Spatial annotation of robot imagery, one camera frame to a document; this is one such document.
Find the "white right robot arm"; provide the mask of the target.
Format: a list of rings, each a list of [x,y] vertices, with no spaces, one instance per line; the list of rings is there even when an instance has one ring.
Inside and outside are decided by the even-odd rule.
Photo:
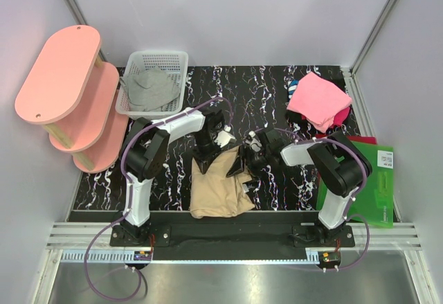
[[[293,143],[286,144],[283,129],[260,129],[250,132],[239,146],[237,156],[226,173],[233,177],[247,170],[255,176],[265,166],[313,165],[326,185],[323,207],[314,229],[317,243],[329,246],[338,240],[339,227],[347,220],[347,213],[356,195],[366,185],[372,166],[351,140],[341,131],[323,138],[301,141],[292,133]]]

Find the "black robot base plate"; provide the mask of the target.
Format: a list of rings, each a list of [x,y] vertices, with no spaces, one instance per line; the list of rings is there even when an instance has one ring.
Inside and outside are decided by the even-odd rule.
[[[110,245],[152,245],[154,260],[240,262],[307,260],[308,249],[353,248],[351,226],[325,231],[313,211],[253,211],[237,217],[193,218],[188,212],[157,211],[136,230],[127,224],[112,228]]]

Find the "beige t shirt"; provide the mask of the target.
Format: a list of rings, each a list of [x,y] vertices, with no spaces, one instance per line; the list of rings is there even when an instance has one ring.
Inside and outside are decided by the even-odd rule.
[[[221,153],[202,174],[196,161],[192,162],[190,214],[203,217],[235,217],[255,208],[255,204],[243,189],[252,180],[247,172],[227,177],[239,148]]]

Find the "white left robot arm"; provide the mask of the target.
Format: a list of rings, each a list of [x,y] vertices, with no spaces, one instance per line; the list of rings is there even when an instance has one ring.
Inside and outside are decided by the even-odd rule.
[[[150,218],[150,194],[155,176],[161,172],[169,144],[189,134],[195,138],[193,158],[202,174],[230,142],[224,130],[222,111],[207,108],[186,108],[160,120],[139,118],[133,124],[120,150],[120,165],[124,168],[127,197],[123,224],[129,226],[125,237],[136,246],[145,244],[150,236],[145,226]]]

